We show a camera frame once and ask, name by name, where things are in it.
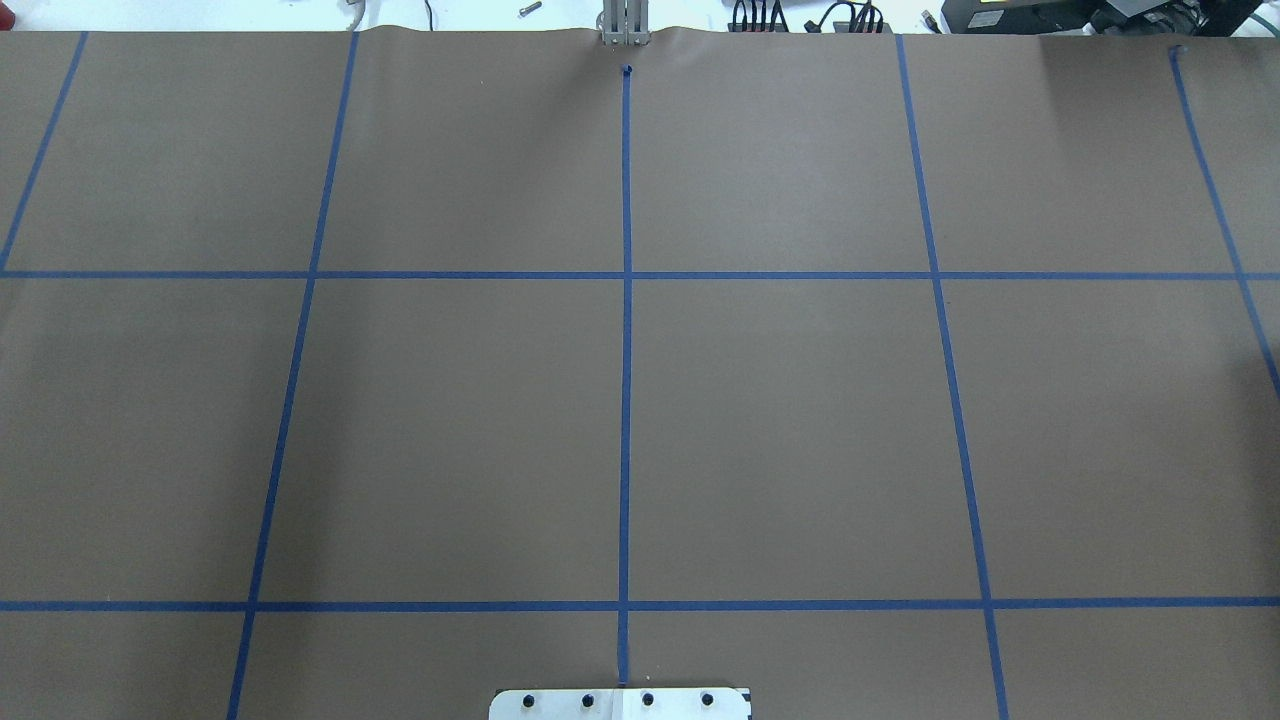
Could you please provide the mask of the aluminium frame post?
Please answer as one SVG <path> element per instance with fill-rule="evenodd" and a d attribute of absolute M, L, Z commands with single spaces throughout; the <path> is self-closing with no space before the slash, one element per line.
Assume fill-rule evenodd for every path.
<path fill-rule="evenodd" d="M 607 47 L 645 46 L 652 38 L 648 0 L 605 0 L 596 20 Z"/>

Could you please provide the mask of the white pillar base plate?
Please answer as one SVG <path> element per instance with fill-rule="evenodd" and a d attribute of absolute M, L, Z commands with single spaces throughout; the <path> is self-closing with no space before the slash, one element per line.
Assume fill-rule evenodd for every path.
<path fill-rule="evenodd" d="M 489 719 L 751 719 L 750 692 L 731 687 L 564 688 L 498 692 Z"/>

